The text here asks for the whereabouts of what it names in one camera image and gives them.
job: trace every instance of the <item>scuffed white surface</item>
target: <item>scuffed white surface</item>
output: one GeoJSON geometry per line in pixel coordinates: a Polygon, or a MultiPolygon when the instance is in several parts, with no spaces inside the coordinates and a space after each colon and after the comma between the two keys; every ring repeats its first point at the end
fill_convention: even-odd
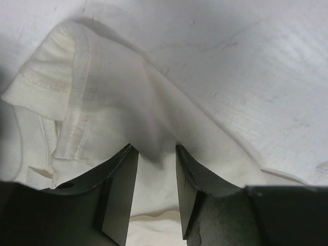
{"type": "Polygon", "coordinates": [[[57,23],[93,18],[144,50],[163,74],[248,141],[264,167],[322,183],[327,14],[325,0],[3,1],[0,37],[19,52],[2,42],[0,64],[12,77],[57,23]]]}

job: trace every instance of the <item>garment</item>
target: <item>garment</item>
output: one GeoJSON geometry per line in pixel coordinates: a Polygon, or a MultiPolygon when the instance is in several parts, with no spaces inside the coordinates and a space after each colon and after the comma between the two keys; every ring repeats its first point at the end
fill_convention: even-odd
{"type": "MultiPolygon", "coordinates": [[[[14,106],[21,132],[22,161],[19,171],[11,173],[13,180],[55,188],[128,143],[140,152],[129,235],[136,235],[140,223],[150,223],[138,216],[178,211],[177,143],[237,186],[266,184],[260,167],[232,133],[140,54],[81,24],[56,26],[2,100],[14,106]]],[[[183,243],[177,240],[175,245],[183,243]]]]}

